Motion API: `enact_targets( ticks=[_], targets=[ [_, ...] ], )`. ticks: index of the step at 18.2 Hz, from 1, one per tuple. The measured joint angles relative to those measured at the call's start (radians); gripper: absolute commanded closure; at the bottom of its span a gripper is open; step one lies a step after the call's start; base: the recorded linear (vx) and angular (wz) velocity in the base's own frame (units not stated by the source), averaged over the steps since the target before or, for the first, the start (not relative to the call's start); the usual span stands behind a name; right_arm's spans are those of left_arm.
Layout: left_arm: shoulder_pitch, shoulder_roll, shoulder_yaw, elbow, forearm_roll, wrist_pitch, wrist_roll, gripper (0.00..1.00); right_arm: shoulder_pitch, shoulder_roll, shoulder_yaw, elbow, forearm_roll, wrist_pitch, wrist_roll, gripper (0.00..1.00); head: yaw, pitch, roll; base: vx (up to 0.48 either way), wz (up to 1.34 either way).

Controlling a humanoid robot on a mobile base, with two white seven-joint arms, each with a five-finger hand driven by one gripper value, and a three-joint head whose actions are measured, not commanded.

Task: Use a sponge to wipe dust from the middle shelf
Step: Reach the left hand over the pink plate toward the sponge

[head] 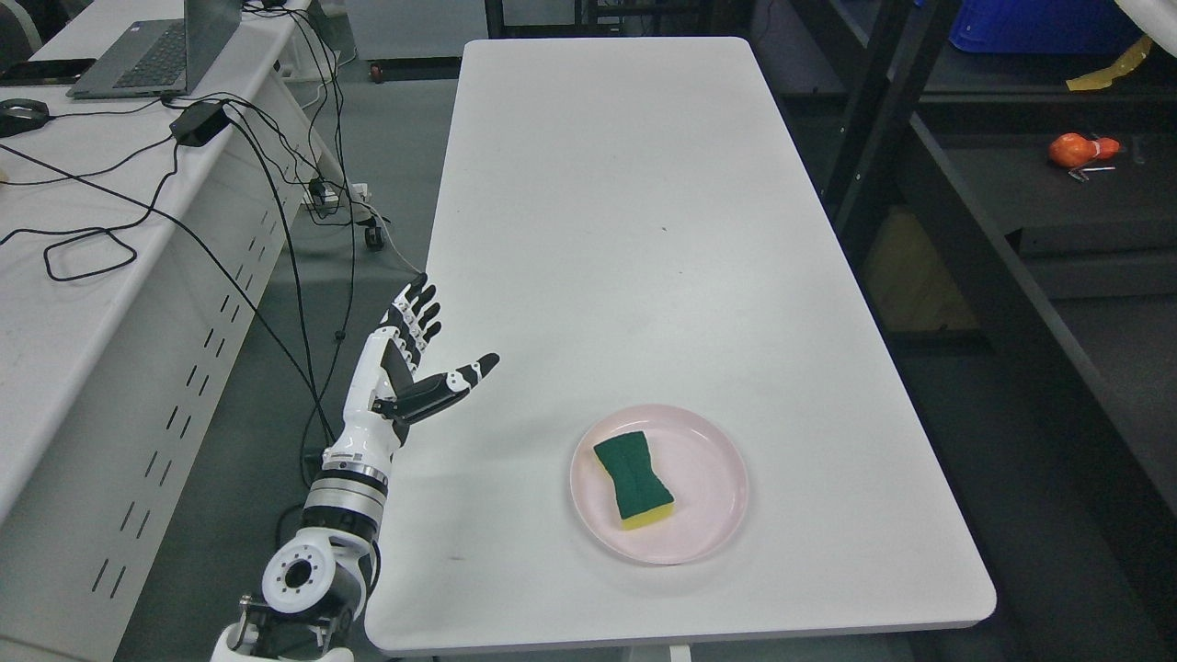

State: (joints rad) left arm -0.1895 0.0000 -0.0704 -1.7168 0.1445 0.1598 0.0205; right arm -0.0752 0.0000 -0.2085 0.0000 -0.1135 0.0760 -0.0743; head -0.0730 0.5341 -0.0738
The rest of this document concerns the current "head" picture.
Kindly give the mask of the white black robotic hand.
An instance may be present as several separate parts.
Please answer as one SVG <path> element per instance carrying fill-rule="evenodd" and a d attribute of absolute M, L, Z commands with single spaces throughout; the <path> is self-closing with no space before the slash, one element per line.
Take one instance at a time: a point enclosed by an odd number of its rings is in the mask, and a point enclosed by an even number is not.
<path fill-rule="evenodd" d="M 367 336 L 350 380 L 337 446 L 374 441 L 383 428 L 415 425 L 454 406 L 499 364 L 499 355 L 491 352 L 417 380 L 426 347 L 441 330 L 435 296 L 428 274 L 415 274 Z"/>

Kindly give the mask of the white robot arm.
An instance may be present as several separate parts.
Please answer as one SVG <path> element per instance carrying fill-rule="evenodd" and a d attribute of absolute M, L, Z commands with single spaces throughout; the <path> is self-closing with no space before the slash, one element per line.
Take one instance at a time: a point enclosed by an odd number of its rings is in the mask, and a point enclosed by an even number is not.
<path fill-rule="evenodd" d="M 377 539 L 391 461 L 401 441 L 391 425 L 346 428 L 327 448 L 297 531 L 240 600 L 213 661 L 281 661 L 281 636 L 306 630 L 312 661 L 353 661 L 350 629 L 363 615 L 380 569 Z"/>

